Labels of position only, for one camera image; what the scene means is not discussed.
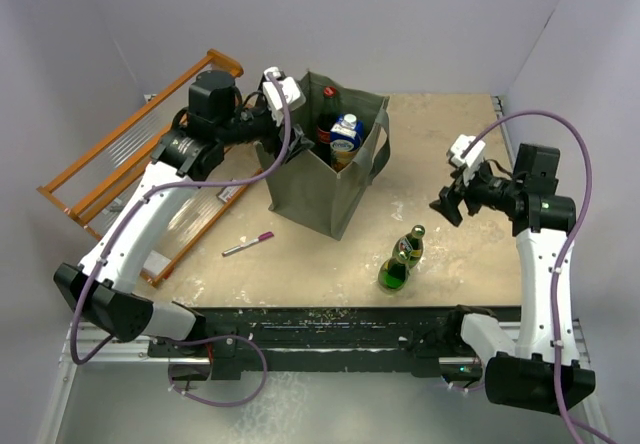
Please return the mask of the green glass bottle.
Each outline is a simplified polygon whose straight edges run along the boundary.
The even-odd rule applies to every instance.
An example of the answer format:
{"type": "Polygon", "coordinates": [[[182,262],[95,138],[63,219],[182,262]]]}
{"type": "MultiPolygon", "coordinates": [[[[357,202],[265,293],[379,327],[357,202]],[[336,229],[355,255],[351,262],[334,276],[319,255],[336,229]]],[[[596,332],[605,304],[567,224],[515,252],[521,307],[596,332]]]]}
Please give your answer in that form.
{"type": "Polygon", "coordinates": [[[378,271],[379,286],[389,292],[400,290],[409,278],[410,254],[399,251],[387,259],[378,271]]]}
{"type": "Polygon", "coordinates": [[[402,236],[394,245],[394,255],[405,251],[409,256],[408,266],[410,269],[413,269],[423,257],[425,232],[426,230],[422,225],[414,225],[411,231],[402,236]]]}

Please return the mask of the cola glass bottle red cap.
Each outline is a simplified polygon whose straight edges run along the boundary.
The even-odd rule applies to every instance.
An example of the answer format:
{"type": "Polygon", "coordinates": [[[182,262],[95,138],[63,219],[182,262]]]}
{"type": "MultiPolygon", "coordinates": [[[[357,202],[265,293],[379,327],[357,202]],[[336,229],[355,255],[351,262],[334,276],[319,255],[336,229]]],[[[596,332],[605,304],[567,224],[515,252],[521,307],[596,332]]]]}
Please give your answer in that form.
{"type": "Polygon", "coordinates": [[[330,163],[330,131],[341,115],[341,98],[333,86],[326,86],[322,92],[321,112],[316,120],[316,154],[326,164],[330,163]]]}

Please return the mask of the orange wooden rack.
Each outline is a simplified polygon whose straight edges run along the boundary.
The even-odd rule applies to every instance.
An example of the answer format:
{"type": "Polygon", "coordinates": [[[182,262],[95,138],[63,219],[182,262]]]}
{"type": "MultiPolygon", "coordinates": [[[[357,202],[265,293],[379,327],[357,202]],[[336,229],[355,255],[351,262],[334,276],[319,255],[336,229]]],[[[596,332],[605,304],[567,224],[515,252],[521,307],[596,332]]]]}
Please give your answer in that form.
{"type": "MultiPolygon", "coordinates": [[[[149,95],[138,111],[38,192],[93,238],[101,239],[140,183],[159,138],[187,104],[189,85],[199,72],[213,69],[228,71],[236,78],[244,74],[238,61],[208,50],[205,57],[167,88],[149,95]]],[[[153,287],[167,279],[246,192],[242,187],[227,204],[216,197],[221,190],[217,188],[203,189],[190,198],[151,252],[141,277],[153,287]]]]}

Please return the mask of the blue yellow juice carton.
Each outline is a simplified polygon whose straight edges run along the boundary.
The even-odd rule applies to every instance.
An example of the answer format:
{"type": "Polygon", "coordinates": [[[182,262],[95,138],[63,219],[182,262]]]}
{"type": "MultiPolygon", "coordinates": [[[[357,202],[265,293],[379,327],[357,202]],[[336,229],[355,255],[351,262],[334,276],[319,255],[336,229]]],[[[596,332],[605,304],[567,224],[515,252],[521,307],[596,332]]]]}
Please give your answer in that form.
{"type": "Polygon", "coordinates": [[[339,172],[351,163],[363,142],[363,123],[351,113],[342,115],[330,131],[331,166],[339,172]]]}

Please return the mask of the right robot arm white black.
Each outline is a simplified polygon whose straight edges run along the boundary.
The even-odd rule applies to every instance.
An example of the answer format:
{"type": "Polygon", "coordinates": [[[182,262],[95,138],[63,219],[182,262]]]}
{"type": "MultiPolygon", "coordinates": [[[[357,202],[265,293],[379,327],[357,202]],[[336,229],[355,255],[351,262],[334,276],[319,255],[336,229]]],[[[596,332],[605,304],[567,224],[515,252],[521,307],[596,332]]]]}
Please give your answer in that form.
{"type": "Polygon", "coordinates": [[[485,143],[460,135],[447,152],[453,183],[431,208],[459,226],[461,204],[504,213],[512,224],[522,283],[519,335],[510,338],[489,309],[458,305],[447,317],[446,347],[472,350],[484,367],[490,402],[548,414],[572,408],[595,389],[595,374],[581,367],[570,294],[576,206],[556,193],[560,152],[523,144],[508,178],[493,174],[485,143]]]}

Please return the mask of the green glass bottle front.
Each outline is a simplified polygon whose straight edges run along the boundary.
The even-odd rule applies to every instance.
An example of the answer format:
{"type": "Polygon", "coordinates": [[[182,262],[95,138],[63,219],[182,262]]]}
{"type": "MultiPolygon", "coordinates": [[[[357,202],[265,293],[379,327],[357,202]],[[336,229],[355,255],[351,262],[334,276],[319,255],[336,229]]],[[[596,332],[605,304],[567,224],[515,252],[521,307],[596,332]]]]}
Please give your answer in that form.
{"type": "Polygon", "coordinates": [[[387,259],[378,271],[379,286],[389,292],[400,290],[409,278],[410,254],[399,251],[387,259]]]}

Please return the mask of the green canvas bag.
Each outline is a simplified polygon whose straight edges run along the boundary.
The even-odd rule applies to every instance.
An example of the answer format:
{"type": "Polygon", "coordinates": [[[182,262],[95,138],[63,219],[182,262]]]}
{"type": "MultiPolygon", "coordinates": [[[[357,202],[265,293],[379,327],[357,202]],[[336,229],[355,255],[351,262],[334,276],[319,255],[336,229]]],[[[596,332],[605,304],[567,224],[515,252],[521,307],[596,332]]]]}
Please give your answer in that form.
{"type": "Polygon", "coordinates": [[[271,197],[270,209],[309,229],[335,240],[342,238],[369,185],[391,157],[390,139],[378,143],[381,133],[389,134],[389,98],[363,90],[346,88],[313,71],[298,80],[306,103],[291,113],[306,136],[316,143],[316,120],[321,112],[322,92],[335,87],[341,109],[354,114],[364,124],[364,142],[354,160],[336,172],[316,154],[313,147],[281,164],[266,177],[271,197]]]}

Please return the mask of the pink white marker pen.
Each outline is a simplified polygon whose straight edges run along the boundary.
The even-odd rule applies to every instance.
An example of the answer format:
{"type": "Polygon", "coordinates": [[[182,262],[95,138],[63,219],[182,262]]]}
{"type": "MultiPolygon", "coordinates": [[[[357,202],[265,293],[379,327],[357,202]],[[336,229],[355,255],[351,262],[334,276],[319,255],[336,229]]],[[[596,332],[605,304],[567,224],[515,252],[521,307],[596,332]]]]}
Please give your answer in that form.
{"type": "Polygon", "coordinates": [[[231,256],[231,255],[234,255],[234,254],[236,254],[238,252],[241,252],[241,251],[243,251],[245,249],[248,249],[248,248],[250,248],[252,246],[255,246],[255,245],[257,245],[257,244],[259,244],[261,242],[264,242],[264,241],[266,241],[268,239],[271,239],[273,237],[274,237],[274,233],[271,232],[271,231],[263,233],[263,234],[255,237],[252,240],[247,240],[244,243],[241,243],[239,245],[236,245],[236,246],[234,246],[232,248],[229,248],[229,249],[223,251],[221,253],[221,256],[222,257],[228,257],[228,256],[231,256]]]}

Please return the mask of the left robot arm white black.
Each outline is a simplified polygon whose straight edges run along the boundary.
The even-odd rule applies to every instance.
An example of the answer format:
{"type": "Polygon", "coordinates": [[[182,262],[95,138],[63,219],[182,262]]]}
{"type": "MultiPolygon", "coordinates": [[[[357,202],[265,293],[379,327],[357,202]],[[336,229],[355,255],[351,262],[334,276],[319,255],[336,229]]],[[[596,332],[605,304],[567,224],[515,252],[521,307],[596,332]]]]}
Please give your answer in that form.
{"type": "Polygon", "coordinates": [[[74,311],[71,330],[87,320],[112,337],[170,340],[184,356],[202,351],[206,319],[178,303],[135,295],[134,288],[157,240],[183,205],[206,185],[231,145],[270,140],[277,156],[266,178],[283,162],[293,127],[292,112],[306,98],[297,81],[276,67],[260,83],[261,101],[242,109],[234,77],[221,70],[197,75],[180,109],[151,153],[138,187],[99,243],[79,264],[63,263],[54,282],[74,311]]]}

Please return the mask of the small red white box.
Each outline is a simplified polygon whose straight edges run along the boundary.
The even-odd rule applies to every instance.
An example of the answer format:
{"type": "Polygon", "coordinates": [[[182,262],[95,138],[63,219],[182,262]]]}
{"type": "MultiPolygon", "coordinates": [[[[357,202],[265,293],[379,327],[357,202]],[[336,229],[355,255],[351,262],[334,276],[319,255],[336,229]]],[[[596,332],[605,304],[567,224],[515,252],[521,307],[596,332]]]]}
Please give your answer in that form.
{"type": "Polygon", "coordinates": [[[241,190],[242,186],[227,186],[222,188],[217,194],[216,197],[223,204],[229,203],[241,190]]]}

